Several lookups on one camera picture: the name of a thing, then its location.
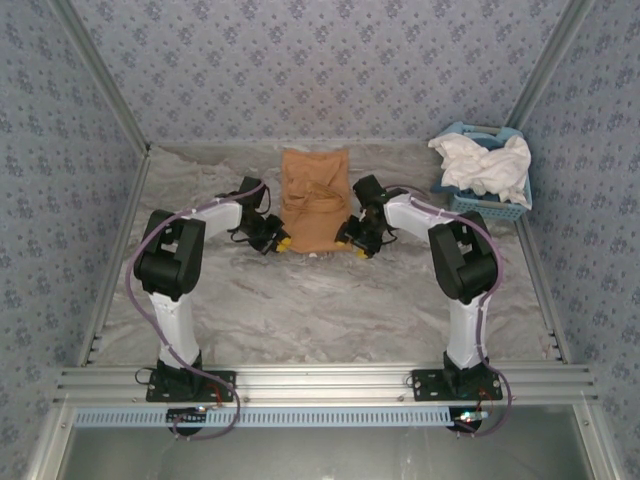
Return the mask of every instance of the brown cloth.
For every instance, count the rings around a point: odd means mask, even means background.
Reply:
[[[280,218],[298,253],[351,250],[336,244],[340,226],[351,215],[349,151],[282,154]]]

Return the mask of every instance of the patterned wallpaper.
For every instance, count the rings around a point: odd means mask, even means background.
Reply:
[[[640,478],[640,6],[598,0],[525,133],[530,215],[573,359]]]
[[[0,2],[0,478],[77,361],[137,154],[45,0]]]
[[[152,142],[502,124],[566,0],[74,0]]]

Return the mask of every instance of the marble surface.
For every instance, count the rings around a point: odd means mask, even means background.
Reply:
[[[285,147],[348,147],[351,184],[373,173],[383,185],[428,189],[440,171],[437,153],[423,144],[154,148],[126,258],[153,210],[199,205],[236,189],[244,175],[267,182],[277,213]],[[445,205],[440,196],[430,201]],[[492,359],[551,358],[515,228],[505,221],[487,223],[506,263],[505,283],[491,302],[488,353]],[[205,363],[439,361],[449,335],[448,302],[437,285],[429,246],[404,232],[368,261],[352,253],[262,256],[219,235],[205,246],[193,300]],[[157,358],[155,333],[125,295],[124,268],[101,336],[93,358],[98,365],[152,364]]]

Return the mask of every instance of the white towel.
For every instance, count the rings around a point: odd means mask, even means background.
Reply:
[[[504,148],[490,152],[464,135],[448,133],[430,140],[429,147],[444,158],[443,187],[470,188],[478,196],[495,193],[501,202],[510,200],[531,210],[524,194],[531,152],[522,137],[513,136]]]

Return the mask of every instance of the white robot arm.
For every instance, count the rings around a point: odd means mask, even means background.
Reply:
[[[495,375],[479,355],[479,351],[486,352],[486,322],[479,315],[480,299],[497,278],[495,257],[486,240],[474,229],[450,216],[442,216],[442,211],[412,198],[402,189],[386,191],[373,175],[356,182],[353,190],[362,214],[359,218],[352,216],[343,224],[336,241],[354,244],[360,249],[359,256],[365,258],[380,251],[385,231],[395,229],[410,232],[431,245],[438,284],[449,297],[451,333],[444,352],[444,370],[425,375],[426,378],[438,377],[426,387],[428,395],[435,397],[432,400],[442,400],[443,390],[447,390],[444,393],[450,394],[450,399],[467,399],[477,397],[479,390],[490,390],[493,398],[502,398],[500,383],[497,382],[496,387]],[[462,217],[487,231],[478,213],[467,212]],[[485,299],[483,309],[488,301]],[[477,333],[481,321],[479,350]]]
[[[429,241],[429,230],[436,225],[451,222],[451,219],[428,215],[411,204],[409,194],[398,195],[384,205],[384,215],[391,228],[405,230],[425,242]],[[476,347],[476,327],[478,322],[478,302],[482,294],[469,303],[458,299],[449,299],[449,318],[451,330],[447,356],[460,369],[472,368],[481,362]],[[482,351],[484,345],[484,326],[482,325]]]
[[[222,232],[242,232],[249,245],[263,255],[282,252],[291,243],[277,216],[263,217],[257,212],[267,191],[261,180],[245,177],[239,191],[230,195],[251,191],[255,193],[171,222],[149,242],[134,266],[168,344],[183,361],[198,369],[202,360],[193,328],[191,292],[200,277],[204,242]],[[144,238],[171,216],[173,213],[164,210],[153,212]],[[161,347],[157,367],[154,379],[165,385],[172,398],[192,398],[200,388],[201,377],[184,370],[168,345]]]
[[[219,203],[207,210],[191,215],[185,220],[198,220],[204,223],[203,241],[228,230],[235,230],[242,219],[242,205],[238,202]],[[171,346],[189,365],[193,365],[200,355],[200,347],[196,341],[191,292],[184,293],[177,300],[170,296],[153,292],[149,293],[156,319]],[[181,368],[176,359],[169,353],[169,348],[162,345],[159,360],[173,368]]]

